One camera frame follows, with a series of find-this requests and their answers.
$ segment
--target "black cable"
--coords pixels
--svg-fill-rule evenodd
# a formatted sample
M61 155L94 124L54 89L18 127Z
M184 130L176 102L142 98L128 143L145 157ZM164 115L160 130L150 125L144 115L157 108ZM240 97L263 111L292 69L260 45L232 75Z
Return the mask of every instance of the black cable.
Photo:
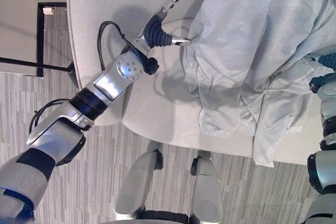
M41 109L39 109L38 111L34 111L35 114L34 116L32 117L31 121L30 121L30 124L29 124L29 133L32 132L32 128L33 128L33 124L34 124L34 127L37 126L38 124L38 120L39 118L41 117L41 115L43 114L43 112L48 108L48 107L51 107L51 106L54 106L54 105L60 105L62 104L63 102L65 101L69 101L70 99L65 99L65 98L61 98L61 99L55 99L51 102L48 102L46 105L44 105Z
M118 33L121 36L121 39L123 39L125 41L125 43L131 47L131 49L134 51L134 53L139 57L139 59L142 60L143 63L144 59L143 57L141 57L141 55L139 54L138 50L132 45L132 43L130 43L126 38L125 38L125 34L122 33L120 27L112 22L112 21L104 21L100 24L99 29L98 29L98 34L97 34L97 51L98 51L98 57L99 57L99 61L100 61L100 67L101 67L101 71L105 70L105 65L104 65L104 60L102 57L102 53L101 53L101 36L103 34L104 29L108 26L108 25L114 25L114 27L117 29Z

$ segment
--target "gray carpet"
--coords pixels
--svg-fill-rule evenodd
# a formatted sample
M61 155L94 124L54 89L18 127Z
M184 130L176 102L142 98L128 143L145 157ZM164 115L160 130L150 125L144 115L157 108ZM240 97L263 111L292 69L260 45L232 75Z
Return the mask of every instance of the gray carpet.
M67 66L71 50L65 8L46 16L45 63ZM0 73L0 164L26 149L34 110L76 92L67 74L44 70L44 77ZM38 223L99 223L112 220L113 200L131 164L149 140L122 124L93 127L82 151L68 165L55 168L36 210ZM195 151L164 145L164 169L154 173L146 207L190 212ZM251 158L214 154L222 180L225 224L299 223L317 197L305 166L254 165Z

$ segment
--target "light gray blanket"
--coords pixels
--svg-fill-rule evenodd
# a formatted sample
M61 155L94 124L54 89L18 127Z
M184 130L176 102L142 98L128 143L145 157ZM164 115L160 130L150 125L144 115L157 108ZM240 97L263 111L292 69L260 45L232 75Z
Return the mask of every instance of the light gray blanket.
M335 6L336 0L205 0L183 56L190 92L202 102L201 129L227 138L249 132L256 164L272 167L279 139L301 129L309 81L329 72L305 56L336 51Z

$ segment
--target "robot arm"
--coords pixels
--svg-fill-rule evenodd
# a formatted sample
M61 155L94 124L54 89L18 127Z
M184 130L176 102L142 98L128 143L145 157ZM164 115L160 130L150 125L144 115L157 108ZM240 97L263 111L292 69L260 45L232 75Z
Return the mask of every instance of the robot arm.
M86 141L83 131L144 73L159 65L147 55L154 46L189 45L187 38L166 34L162 20L178 0L168 0L139 36L129 43L112 65L94 78L70 101L61 104L30 134L29 149L0 167L0 223L23 223L34 219L55 166L71 162Z
M336 53L315 56L310 60L336 71ZM336 73L313 78L310 89L321 99L323 140L321 151L308 157L311 186L321 194L311 205L306 224L336 223Z

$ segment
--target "black metal stand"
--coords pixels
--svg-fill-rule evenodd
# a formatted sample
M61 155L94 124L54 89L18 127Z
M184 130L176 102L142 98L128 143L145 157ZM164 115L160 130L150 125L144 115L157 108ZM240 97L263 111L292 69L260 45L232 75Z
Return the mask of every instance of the black metal stand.
M69 74L69 77L72 81L72 83L78 88L78 82L75 72L75 65L73 62L70 63L70 65L67 68L64 67L57 67L47 64L39 64L36 62L30 62L30 61L24 61L24 60L15 60L15 59L8 59L0 57L0 62L2 63L8 63L8 64L15 64L15 65L22 65L22 66L29 66L29 67L36 67L36 68L46 68L46 69L54 69L58 71L67 72Z
M64 71L64 72L71 72L71 69L69 68L57 67L57 66L46 65L46 64L39 64L36 62L30 62L30 61L24 61L24 60L14 60L14 59L0 57L0 62L8 63L8 64L15 64L15 65L22 65L22 66L29 66L29 67L36 67L36 68L54 69L54 70L59 70L59 71Z

